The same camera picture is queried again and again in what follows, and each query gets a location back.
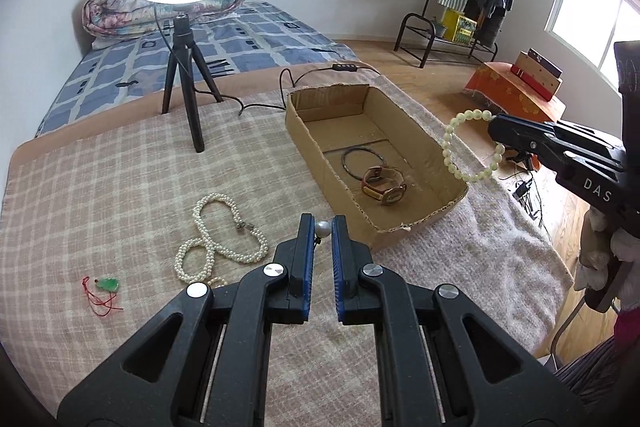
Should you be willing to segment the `pink sleeve forearm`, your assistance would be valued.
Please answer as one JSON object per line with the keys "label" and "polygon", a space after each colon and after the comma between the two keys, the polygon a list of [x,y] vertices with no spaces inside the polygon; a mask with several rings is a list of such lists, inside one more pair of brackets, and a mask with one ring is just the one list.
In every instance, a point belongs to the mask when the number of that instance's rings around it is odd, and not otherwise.
{"label": "pink sleeve forearm", "polygon": [[639,303],[632,307],[620,309],[620,314],[614,325],[614,340],[616,347],[625,350],[637,343],[640,337],[640,308]]}

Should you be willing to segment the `right hand white glove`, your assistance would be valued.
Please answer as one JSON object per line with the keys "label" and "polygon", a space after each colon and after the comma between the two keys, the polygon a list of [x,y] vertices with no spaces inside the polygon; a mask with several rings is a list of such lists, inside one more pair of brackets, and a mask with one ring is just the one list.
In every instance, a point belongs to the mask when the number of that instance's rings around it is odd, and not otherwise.
{"label": "right hand white glove", "polygon": [[630,264],[630,271],[617,293],[624,312],[639,308],[639,239],[623,229],[611,231],[605,215],[590,208],[584,216],[574,288],[600,291],[608,279],[608,262]]}

